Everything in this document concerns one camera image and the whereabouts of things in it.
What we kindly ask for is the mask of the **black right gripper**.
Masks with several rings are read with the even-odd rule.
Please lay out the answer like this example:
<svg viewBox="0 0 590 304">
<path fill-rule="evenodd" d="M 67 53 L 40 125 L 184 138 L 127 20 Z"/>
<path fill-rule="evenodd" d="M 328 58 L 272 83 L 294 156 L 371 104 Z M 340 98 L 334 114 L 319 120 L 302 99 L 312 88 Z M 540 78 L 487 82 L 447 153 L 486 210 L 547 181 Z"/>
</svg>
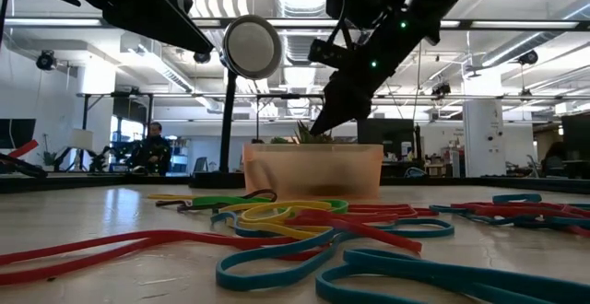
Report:
<svg viewBox="0 0 590 304">
<path fill-rule="evenodd" d="M 310 130 L 312 135 L 369 116 L 374 92 L 405 57 L 400 49 L 403 37 L 400 31 L 375 31 L 354 50 L 344 73 L 332 74 L 324 88 L 324 106 Z"/>
</svg>

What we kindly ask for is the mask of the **green rubber band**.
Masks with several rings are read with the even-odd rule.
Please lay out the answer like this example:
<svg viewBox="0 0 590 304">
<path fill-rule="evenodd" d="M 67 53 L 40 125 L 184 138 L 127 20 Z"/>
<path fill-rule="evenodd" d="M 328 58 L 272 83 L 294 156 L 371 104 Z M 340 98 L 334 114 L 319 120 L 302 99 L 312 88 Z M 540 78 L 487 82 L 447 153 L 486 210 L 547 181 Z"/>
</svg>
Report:
<svg viewBox="0 0 590 304">
<path fill-rule="evenodd" d="M 191 202 L 191 207 L 209 208 L 211 205 L 239 205 L 249 203 L 271 203 L 272 199 L 265 197 L 243 198 L 237 196 L 207 196 L 197 197 Z"/>
<path fill-rule="evenodd" d="M 321 200 L 321 203 L 326 203 L 329 207 L 325 210 L 330 215 L 345 215 L 348 212 L 349 202 L 340 199 L 326 199 Z"/>
</svg>

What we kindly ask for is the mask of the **red rubber band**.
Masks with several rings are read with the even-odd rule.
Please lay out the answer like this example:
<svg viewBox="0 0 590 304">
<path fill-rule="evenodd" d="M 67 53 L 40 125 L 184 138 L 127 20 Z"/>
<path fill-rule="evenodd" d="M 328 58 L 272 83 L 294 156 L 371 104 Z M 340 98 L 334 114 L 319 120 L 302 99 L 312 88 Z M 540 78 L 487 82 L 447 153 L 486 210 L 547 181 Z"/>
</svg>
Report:
<svg viewBox="0 0 590 304">
<path fill-rule="evenodd" d="M 72 273 L 90 266 L 106 263 L 132 252 L 142 251 L 153 246 L 180 242 L 194 241 L 221 246 L 231 246 L 242 251 L 261 248 L 277 248 L 281 244 L 299 244 L 299 240 L 286 237 L 276 238 L 237 238 L 214 233 L 190 232 L 183 230 L 147 230 L 113 235 L 93 240 L 68 243 L 32 251 L 20 251 L 0 255 L 0 265 L 30 261 L 54 256 L 71 251 L 81 251 L 89 248 L 121 242 L 123 245 L 113 250 L 104 251 L 86 258 L 60 263 L 48 267 L 28 271 L 0 274 L 0 286 L 31 283 Z"/>
<path fill-rule="evenodd" d="M 395 222 L 397 219 L 398 214 L 367 216 L 335 214 L 319 209 L 303 209 L 296 216 L 287 218 L 284 224 L 290 226 L 331 227 L 357 236 L 379 240 L 414 253 L 421 253 L 422 244 L 420 242 L 389 234 L 384 230 L 369 226 L 369 223 Z"/>
<path fill-rule="evenodd" d="M 465 203 L 452 209 L 467 219 L 491 226 L 552 229 L 590 238 L 590 210 L 549 203 Z"/>
<path fill-rule="evenodd" d="M 348 206 L 350 213 L 357 214 L 396 214 L 399 218 L 417 218 L 438 216 L 439 213 L 429 208 L 413 207 L 411 205 L 365 205 L 353 204 Z"/>
</svg>

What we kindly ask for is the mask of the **teal rubber band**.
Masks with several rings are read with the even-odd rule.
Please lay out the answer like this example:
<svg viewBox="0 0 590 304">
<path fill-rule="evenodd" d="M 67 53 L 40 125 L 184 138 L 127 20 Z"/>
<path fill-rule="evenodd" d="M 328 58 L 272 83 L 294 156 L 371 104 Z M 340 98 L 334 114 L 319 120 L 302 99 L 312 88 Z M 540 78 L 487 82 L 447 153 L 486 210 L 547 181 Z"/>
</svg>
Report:
<svg viewBox="0 0 590 304">
<path fill-rule="evenodd" d="M 519 228 L 550 228 L 575 233 L 590 234 L 590 216 L 555 208 L 532 205 L 430 205 L 438 213 L 461 216 L 471 221 L 491 226 L 514 226 Z"/>
<path fill-rule="evenodd" d="M 336 285 L 354 275 L 409 279 L 490 304 L 590 304 L 590 285 L 501 270 L 436 263 L 408 255 L 354 249 L 343 253 L 344 263 L 315 278 L 317 296 L 331 304 L 420 304 L 384 293 Z"/>
<path fill-rule="evenodd" d="M 298 237 L 296 230 L 277 224 L 241 222 L 241 219 L 234 212 L 222 212 L 215 214 L 210 218 L 210 221 L 212 224 L 221 221 L 229 221 L 230 226 L 234 229 L 234 232 L 238 236 L 245 238 L 272 238 L 278 236 L 291 238 Z"/>
<path fill-rule="evenodd" d="M 424 229 L 403 229 L 402 226 L 427 226 Z M 455 234 L 455 227 L 445 221 L 433 218 L 405 218 L 393 224 L 375 226 L 387 233 L 405 238 L 426 239 L 441 238 Z"/>
<path fill-rule="evenodd" d="M 296 284 L 329 261 L 336 254 L 338 245 L 345 237 L 342 231 L 333 229 L 307 240 L 232 254 L 217 263 L 216 283 L 232 291 L 251 291 Z M 235 275 L 229 272 L 232 267 L 242 263 L 281 258 L 292 253 L 304 253 L 323 244 L 328 244 L 328 248 L 290 269 L 256 275 Z"/>
<path fill-rule="evenodd" d="M 538 193 L 518 193 L 494 195 L 492 202 L 495 205 L 507 203 L 541 203 L 542 196 Z"/>
</svg>

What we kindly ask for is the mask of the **orange translucent plastic bin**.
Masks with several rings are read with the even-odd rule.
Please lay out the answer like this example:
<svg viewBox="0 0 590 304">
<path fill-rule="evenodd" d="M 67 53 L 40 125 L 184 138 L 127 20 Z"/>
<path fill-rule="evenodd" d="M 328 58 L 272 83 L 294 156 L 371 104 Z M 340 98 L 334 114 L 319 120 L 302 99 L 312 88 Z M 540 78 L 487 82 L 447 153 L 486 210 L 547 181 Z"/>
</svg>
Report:
<svg viewBox="0 0 590 304">
<path fill-rule="evenodd" d="M 280 200 L 378 196 L 381 145 L 246 144 L 242 149 L 248 192 L 271 189 Z"/>
</svg>

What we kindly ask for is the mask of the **small green potted plant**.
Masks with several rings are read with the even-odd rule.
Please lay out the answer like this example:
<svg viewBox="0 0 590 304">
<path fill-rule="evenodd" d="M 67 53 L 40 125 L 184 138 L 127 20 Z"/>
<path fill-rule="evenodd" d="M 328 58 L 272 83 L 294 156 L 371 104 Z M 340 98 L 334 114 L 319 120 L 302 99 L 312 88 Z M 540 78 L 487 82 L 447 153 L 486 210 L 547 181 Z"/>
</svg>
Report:
<svg viewBox="0 0 590 304">
<path fill-rule="evenodd" d="M 312 134 L 308 124 L 297 121 L 297 129 L 290 138 L 275 136 L 270 140 L 271 144 L 333 144 L 335 142 L 331 133 Z"/>
</svg>

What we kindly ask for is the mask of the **black desk lamp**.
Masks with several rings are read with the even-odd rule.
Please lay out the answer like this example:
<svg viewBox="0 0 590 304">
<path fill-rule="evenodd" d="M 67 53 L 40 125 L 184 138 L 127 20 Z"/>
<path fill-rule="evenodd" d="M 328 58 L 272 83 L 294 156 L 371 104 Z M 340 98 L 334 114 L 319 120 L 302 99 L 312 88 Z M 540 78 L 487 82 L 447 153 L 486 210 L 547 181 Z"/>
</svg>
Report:
<svg viewBox="0 0 590 304">
<path fill-rule="evenodd" d="M 281 62 L 282 44 L 275 28 L 264 18 L 244 15 L 225 30 L 221 60 L 227 69 L 227 87 L 221 126 L 219 167 L 195 172 L 189 186 L 195 189 L 241 189 L 244 175 L 230 171 L 230 139 L 233 107 L 239 77 L 259 80 L 274 74 Z"/>
</svg>

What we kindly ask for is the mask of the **blue storage shelf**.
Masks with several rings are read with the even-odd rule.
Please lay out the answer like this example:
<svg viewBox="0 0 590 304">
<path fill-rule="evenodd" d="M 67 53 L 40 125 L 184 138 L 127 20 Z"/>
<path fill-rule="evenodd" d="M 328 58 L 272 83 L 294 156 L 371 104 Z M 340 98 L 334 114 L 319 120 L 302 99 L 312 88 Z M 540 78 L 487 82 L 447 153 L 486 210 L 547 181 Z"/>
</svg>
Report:
<svg viewBox="0 0 590 304">
<path fill-rule="evenodd" d="M 189 140 L 176 135 L 167 137 L 171 145 L 170 173 L 185 174 L 188 166 Z"/>
</svg>

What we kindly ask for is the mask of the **white box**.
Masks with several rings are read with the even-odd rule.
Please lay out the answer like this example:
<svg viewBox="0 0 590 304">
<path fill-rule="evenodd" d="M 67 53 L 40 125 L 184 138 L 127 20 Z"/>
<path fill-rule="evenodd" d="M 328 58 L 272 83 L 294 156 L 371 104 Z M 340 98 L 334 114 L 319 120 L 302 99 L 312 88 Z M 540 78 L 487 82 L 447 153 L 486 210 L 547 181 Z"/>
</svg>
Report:
<svg viewBox="0 0 590 304">
<path fill-rule="evenodd" d="M 91 151 L 93 149 L 93 133 L 84 129 L 72 129 L 67 146 Z"/>
</svg>

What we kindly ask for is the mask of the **white pillar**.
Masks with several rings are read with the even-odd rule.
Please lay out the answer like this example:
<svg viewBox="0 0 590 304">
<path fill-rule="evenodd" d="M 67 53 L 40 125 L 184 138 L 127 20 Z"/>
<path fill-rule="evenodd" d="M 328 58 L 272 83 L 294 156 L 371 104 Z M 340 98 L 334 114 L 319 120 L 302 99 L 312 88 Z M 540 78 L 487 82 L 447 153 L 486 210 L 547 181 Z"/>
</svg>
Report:
<svg viewBox="0 0 590 304">
<path fill-rule="evenodd" d="M 466 176 L 506 174 L 502 105 L 495 99 L 464 103 Z"/>
</svg>

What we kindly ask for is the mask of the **red slanted bar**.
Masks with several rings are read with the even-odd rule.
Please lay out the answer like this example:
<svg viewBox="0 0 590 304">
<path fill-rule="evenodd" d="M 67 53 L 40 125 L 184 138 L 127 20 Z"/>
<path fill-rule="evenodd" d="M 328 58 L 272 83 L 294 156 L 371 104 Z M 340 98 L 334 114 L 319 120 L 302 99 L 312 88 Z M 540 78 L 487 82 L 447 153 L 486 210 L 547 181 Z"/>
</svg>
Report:
<svg viewBox="0 0 590 304">
<path fill-rule="evenodd" d="M 39 143 L 36 140 L 31 140 L 23 146 L 14 149 L 8 155 L 12 158 L 20 158 L 35 149 L 38 145 Z"/>
</svg>

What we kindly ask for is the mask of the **black slanted bar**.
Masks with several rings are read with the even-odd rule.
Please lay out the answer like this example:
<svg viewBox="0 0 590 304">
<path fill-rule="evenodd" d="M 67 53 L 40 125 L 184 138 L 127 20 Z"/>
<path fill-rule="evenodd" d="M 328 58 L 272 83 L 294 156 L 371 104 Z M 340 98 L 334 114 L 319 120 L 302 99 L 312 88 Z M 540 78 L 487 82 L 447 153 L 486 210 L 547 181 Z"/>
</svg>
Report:
<svg viewBox="0 0 590 304">
<path fill-rule="evenodd" d="M 29 164 L 19 158 L 13 158 L 9 155 L 0 153 L 0 174 L 14 172 L 36 179 L 44 179 L 48 176 L 48 173 L 43 168 Z"/>
</svg>

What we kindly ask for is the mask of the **black background rig frame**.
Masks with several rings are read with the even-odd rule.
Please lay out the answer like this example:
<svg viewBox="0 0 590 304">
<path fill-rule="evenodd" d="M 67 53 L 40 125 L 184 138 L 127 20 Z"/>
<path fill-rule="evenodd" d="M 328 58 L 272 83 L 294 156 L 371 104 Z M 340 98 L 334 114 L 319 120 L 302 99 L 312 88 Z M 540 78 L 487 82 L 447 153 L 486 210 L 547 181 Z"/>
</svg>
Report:
<svg viewBox="0 0 590 304">
<path fill-rule="evenodd" d="M 282 100 L 298 100 L 298 99 L 318 99 L 322 104 L 325 104 L 325 97 L 323 94 L 301 94 L 301 93 L 262 93 L 255 94 L 255 138 L 252 140 L 253 144 L 262 144 L 263 140 L 260 138 L 260 111 L 263 110 L 266 105 L 261 106 L 261 100 L 266 99 L 271 102 L 274 99 Z"/>
<path fill-rule="evenodd" d="M 147 126 L 153 118 L 155 95 L 130 91 L 114 91 L 110 93 L 78 93 L 81 101 L 80 128 L 91 133 L 84 143 L 89 150 L 99 154 L 105 146 L 112 143 L 113 135 L 118 142 L 122 139 L 122 120 L 139 123 L 140 136 L 147 134 Z"/>
</svg>

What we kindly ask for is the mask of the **silver ventilation duct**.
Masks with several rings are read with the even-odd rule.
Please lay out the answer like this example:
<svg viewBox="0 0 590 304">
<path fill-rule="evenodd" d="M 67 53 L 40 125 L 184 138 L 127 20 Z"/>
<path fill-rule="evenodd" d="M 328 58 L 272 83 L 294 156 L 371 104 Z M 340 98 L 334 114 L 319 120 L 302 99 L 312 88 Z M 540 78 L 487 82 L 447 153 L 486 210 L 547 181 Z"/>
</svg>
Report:
<svg viewBox="0 0 590 304">
<path fill-rule="evenodd" d="M 277 14 L 282 18 L 321 18 L 325 16 L 325 0 L 276 0 Z M 287 92 L 313 94 L 316 69 L 311 67 L 307 56 L 317 35 L 294 35 L 287 31 L 283 37 L 285 60 L 289 67 L 283 70 L 282 82 Z"/>
</svg>

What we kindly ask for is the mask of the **black frame beam with lights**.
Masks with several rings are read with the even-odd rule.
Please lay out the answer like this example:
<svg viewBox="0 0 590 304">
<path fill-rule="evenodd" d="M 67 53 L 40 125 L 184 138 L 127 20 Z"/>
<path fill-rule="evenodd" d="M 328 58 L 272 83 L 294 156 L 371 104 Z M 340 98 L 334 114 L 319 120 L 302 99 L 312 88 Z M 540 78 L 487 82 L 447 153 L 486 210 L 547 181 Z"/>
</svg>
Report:
<svg viewBox="0 0 590 304">
<path fill-rule="evenodd" d="M 335 20 L 324 18 L 268 18 L 267 21 L 276 29 L 331 29 L 336 26 Z M 9 17 L 5 25 L 23 29 L 113 29 L 113 25 L 103 18 Z M 441 21 L 441 30 L 590 32 L 590 20 L 446 19 Z"/>
</svg>

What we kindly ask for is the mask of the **black aluminium table frame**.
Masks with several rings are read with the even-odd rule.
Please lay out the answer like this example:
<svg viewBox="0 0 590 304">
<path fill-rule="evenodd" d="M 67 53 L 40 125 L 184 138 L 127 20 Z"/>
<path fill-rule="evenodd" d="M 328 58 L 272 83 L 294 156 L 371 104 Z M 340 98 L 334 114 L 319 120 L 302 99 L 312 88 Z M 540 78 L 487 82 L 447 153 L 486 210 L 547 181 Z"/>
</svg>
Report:
<svg viewBox="0 0 590 304">
<path fill-rule="evenodd" d="M 0 193 L 41 192 L 102 186 L 188 185 L 200 189 L 243 189 L 242 173 L 200 173 L 193 177 L 147 177 L 135 175 L 66 176 L 36 179 L 0 177 Z M 590 195 L 590 180 L 535 179 L 511 177 L 480 178 L 393 178 L 381 179 L 382 186 L 485 186 L 541 192 Z"/>
</svg>

